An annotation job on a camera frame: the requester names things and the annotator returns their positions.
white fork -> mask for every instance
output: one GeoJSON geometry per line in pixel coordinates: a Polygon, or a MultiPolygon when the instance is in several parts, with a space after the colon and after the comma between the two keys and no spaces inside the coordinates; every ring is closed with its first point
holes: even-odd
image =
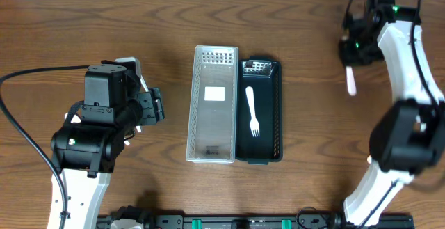
{"type": "Polygon", "coordinates": [[[250,121],[250,130],[252,131],[253,137],[259,137],[259,123],[257,117],[255,116],[255,100],[253,98],[252,87],[246,87],[245,94],[248,96],[250,116],[252,117],[252,120],[250,121]]]}

fork handle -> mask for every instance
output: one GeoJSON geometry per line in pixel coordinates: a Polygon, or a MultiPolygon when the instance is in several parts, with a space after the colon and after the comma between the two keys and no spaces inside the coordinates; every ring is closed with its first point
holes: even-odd
{"type": "Polygon", "coordinates": [[[252,87],[248,86],[245,88],[245,94],[248,96],[248,103],[249,103],[249,109],[250,109],[250,116],[252,119],[257,119],[255,116],[255,100],[253,98],[253,89],[252,87]]]}

robotic arm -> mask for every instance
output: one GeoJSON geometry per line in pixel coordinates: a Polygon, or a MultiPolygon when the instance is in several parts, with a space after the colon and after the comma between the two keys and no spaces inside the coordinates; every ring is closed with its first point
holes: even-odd
{"type": "MultiPolygon", "coordinates": [[[[85,101],[72,106],[62,128],[51,140],[51,160],[68,195],[65,229],[96,228],[116,157],[129,144],[125,137],[134,136],[134,130],[140,131],[140,126],[154,125],[163,119],[160,91],[147,87],[137,59],[102,61],[101,65],[88,68],[85,101]],[[140,93],[141,86],[146,92],[140,93]],[[79,109],[80,120],[76,122],[79,109]]],[[[48,229],[59,227],[62,210],[54,176],[52,183],[48,229]]]]}
{"type": "Polygon", "coordinates": [[[371,133],[370,166],[343,203],[346,221],[357,226],[375,225],[394,196],[424,168],[436,165],[444,149],[445,124],[423,87],[412,53],[413,22],[421,73],[442,107],[444,95],[423,51],[416,9],[397,6],[395,0],[367,0],[364,18],[353,19],[348,14],[344,24],[349,36],[339,43],[339,55],[351,95],[356,92],[352,66],[384,59],[394,101],[371,133]]]}

wooden table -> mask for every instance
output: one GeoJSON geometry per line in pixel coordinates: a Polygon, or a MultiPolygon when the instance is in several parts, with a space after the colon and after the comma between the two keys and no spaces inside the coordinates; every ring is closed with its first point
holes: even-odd
{"type": "MultiPolygon", "coordinates": [[[[338,210],[366,168],[368,139],[391,106],[384,63],[355,71],[346,92],[337,57],[348,0],[1,0],[1,74],[46,66],[98,64],[136,56],[148,84],[163,93],[166,119],[147,127],[118,157],[101,214],[123,205],[187,214],[295,214],[338,210]],[[239,47],[283,67],[284,158],[268,166],[185,160],[196,45],[239,47]]],[[[363,5],[356,0],[354,7],[363,5]]],[[[398,0],[414,4],[414,0],[398,0]]],[[[445,89],[445,0],[423,0],[423,44],[445,89]]],[[[51,154],[51,136],[83,99],[84,71],[40,73],[2,89],[18,121],[51,154]]],[[[0,227],[46,228],[51,174],[0,115],[0,227]]],[[[433,183],[445,170],[426,171],[433,183]]],[[[387,208],[410,212],[418,228],[445,226],[445,189],[404,189],[387,208]]]]}

black plastic container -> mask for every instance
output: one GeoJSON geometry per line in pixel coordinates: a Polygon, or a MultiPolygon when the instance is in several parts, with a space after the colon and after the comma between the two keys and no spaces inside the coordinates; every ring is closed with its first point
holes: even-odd
{"type": "Polygon", "coordinates": [[[238,63],[238,75],[236,159],[249,164],[278,162],[283,157],[281,65],[269,58],[250,57],[238,63]],[[259,137],[253,137],[250,129],[248,86],[254,92],[259,137]]]}

